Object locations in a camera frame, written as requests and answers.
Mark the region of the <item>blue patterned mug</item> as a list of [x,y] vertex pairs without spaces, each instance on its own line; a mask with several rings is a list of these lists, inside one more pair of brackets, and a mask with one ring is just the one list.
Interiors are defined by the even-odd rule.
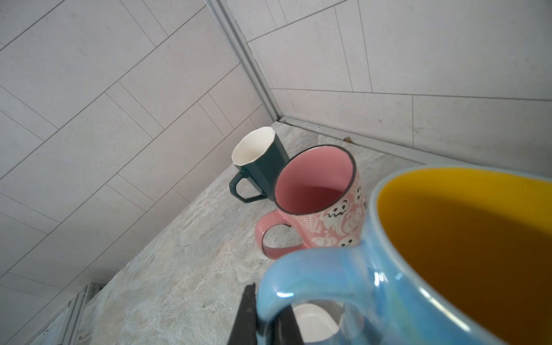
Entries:
[[417,167],[372,192],[356,247],[277,260],[257,294],[257,340],[307,300],[344,305],[353,344],[550,344],[551,180]]

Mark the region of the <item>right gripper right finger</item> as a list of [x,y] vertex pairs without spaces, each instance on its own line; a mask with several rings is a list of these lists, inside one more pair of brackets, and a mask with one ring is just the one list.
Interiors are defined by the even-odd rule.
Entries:
[[283,309],[275,319],[273,343],[276,345],[304,345],[300,329],[291,306]]

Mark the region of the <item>dark green mug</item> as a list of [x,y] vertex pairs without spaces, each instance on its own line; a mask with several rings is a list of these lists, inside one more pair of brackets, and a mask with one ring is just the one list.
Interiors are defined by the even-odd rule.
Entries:
[[[268,199],[274,201],[274,187],[281,170],[290,158],[276,131],[264,126],[250,132],[234,148],[231,154],[238,173],[229,183],[230,193],[243,203]],[[259,192],[245,198],[238,194],[237,185],[247,179]]]

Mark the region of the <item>pink patterned mug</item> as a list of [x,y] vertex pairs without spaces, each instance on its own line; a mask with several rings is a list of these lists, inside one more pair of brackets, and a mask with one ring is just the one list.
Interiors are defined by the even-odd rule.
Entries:
[[[298,153],[280,171],[273,192],[277,208],[264,215],[255,230],[266,257],[277,260],[298,250],[360,243],[367,198],[354,156],[345,148],[319,145]],[[302,243],[266,246],[265,235],[278,225],[296,230]]]

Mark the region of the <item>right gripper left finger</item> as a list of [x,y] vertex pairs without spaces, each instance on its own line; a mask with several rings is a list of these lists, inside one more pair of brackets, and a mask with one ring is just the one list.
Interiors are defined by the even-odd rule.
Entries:
[[228,345],[256,345],[256,284],[244,288]]

